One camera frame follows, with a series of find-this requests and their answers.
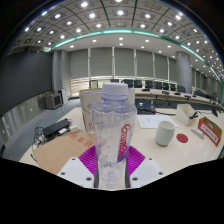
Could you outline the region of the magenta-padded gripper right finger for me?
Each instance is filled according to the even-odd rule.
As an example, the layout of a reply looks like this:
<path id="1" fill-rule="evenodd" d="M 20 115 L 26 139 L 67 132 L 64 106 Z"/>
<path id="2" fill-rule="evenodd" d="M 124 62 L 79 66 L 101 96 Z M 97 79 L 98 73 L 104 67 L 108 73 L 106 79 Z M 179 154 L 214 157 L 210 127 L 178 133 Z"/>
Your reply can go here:
<path id="1" fill-rule="evenodd" d="M 130 147 L 126 159 L 125 184 L 127 188 L 140 188 L 164 176 L 164 171 L 152 157 L 145 157 Z"/>

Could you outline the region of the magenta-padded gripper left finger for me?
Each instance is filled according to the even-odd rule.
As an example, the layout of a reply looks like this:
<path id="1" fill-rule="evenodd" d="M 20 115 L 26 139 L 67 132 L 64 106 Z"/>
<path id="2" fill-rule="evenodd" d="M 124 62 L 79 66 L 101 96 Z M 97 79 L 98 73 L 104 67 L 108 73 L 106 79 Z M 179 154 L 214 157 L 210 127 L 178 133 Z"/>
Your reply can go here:
<path id="1" fill-rule="evenodd" d="M 95 147 L 91 146 L 79 157 L 71 157 L 58 176 L 84 188 L 97 188 L 99 180 Z"/>

